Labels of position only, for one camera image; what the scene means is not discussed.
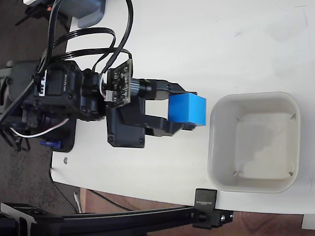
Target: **black metal bracket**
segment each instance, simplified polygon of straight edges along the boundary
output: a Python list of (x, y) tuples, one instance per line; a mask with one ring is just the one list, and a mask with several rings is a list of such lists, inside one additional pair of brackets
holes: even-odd
[(2, 213), (15, 221), (17, 228), (13, 231), (12, 222), (0, 215), (0, 232), (6, 232), (6, 236), (139, 236), (188, 224), (211, 229), (233, 220), (232, 211), (215, 209), (216, 196), (216, 190), (196, 189), (194, 207), (68, 216), (54, 215), (27, 204), (1, 203)]
[(233, 221), (232, 211), (215, 209), (216, 200), (216, 190), (196, 189), (194, 206), (196, 214), (193, 227), (210, 230)]

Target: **white wire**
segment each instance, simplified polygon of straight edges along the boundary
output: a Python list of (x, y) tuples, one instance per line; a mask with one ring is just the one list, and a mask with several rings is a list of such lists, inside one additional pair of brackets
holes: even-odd
[(102, 85), (103, 85), (103, 82), (104, 82), (105, 74), (107, 74), (107, 71), (106, 71), (105, 73), (102, 73), (102, 74), (101, 74), (101, 77), (100, 77), (100, 79), (99, 79), (99, 84), (98, 84), (98, 86), (99, 86), (99, 92), (100, 92), (100, 94), (103, 96), (103, 98), (106, 97), (106, 95), (103, 93), (103, 89), (102, 89)]
[(15, 129), (11, 128), (11, 130), (18, 136), (22, 137), (22, 138), (26, 138), (26, 139), (31, 139), (31, 138), (37, 138), (39, 136), (42, 136), (44, 134), (47, 134), (55, 129), (58, 129), (59, 127), (63, 126), (64, 124), (66, 124), (68, 122), (69, 119), (65, 119), (63, 120), (63, 122), (55, 125), (54, 127), (51, 127), (50, 129), (47, 129), (46, 131), (43, 131), (41, 133), (38, 133), (38, 134), (33, 134), (33, 135), (23, 135), (23, 134), (20, 134), (18, 133)]

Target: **circuit board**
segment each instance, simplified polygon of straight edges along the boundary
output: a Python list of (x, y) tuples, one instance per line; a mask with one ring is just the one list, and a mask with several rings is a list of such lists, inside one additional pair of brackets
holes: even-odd
[(112, 93), (111, 107), (116, 108), (128, 104), (131, 97), (132, 60), (129, 59), (115, 68), (110, 77), (108, 82), (110, 82), (110, 93)]

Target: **blue cube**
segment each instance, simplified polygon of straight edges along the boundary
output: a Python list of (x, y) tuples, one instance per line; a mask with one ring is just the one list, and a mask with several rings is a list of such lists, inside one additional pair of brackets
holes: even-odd
[(168, 120), (179, 123), (206, 125), (206, 99), (192, 93), (169, 97)]

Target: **black plastic mount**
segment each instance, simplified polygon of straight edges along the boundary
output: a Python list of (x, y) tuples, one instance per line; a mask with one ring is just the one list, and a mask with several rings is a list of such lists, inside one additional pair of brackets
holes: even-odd
[(145, 114), (145, 99), (134, 96), (123, 107), (108, 109), (108, 142), (113, 147), (143, 148), (145, 135), (173, 136), (179, 130), (193, 130), (193, 124), (171, 122)]
[(68, 216), (27, 204), (1, 203), (0, 209), (7, 217), (0, 215), (0, 232), (2, 236), (142, 236), (188, 224), (217, 228), (232, 222), (233, 212), (215, 209), (216, 195), (216, 190), (196, 189), (195, 207)]

